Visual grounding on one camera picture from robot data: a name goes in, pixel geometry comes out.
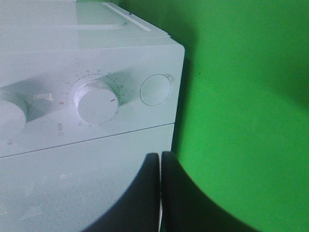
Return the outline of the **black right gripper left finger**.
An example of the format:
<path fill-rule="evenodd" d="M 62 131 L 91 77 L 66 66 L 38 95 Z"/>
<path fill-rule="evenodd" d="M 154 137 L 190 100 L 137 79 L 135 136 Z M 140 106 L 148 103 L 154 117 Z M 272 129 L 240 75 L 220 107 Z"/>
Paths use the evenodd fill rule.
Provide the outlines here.
<path fill-rule="evenodd" d="M 157 153 L 145 156 L 134 180 L 117 202 L 85 232 L 158 232 L 160 165 Z"/>

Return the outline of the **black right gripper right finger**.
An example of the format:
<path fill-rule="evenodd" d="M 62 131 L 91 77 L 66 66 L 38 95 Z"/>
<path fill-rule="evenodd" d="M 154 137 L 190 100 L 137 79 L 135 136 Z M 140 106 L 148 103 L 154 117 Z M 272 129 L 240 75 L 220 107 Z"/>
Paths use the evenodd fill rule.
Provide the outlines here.
<path fill-rule="evenodd" d="M 163 222 L 167 232 L 255 232 L 212 201 L 172 152 L 161 155 Z"/>

